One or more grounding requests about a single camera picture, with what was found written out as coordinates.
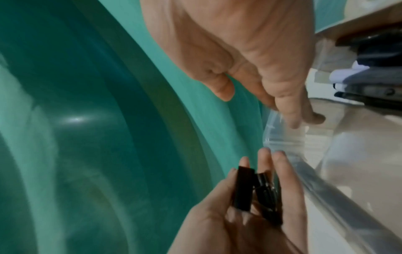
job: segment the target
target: teal surface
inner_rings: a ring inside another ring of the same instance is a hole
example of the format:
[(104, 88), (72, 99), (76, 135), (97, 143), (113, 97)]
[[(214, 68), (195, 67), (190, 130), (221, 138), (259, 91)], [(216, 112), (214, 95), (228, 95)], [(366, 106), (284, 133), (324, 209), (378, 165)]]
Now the teal surface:
[(266, 113), (148, 34), (138, 0), (0, 0), (0, 253), (164, 253)]

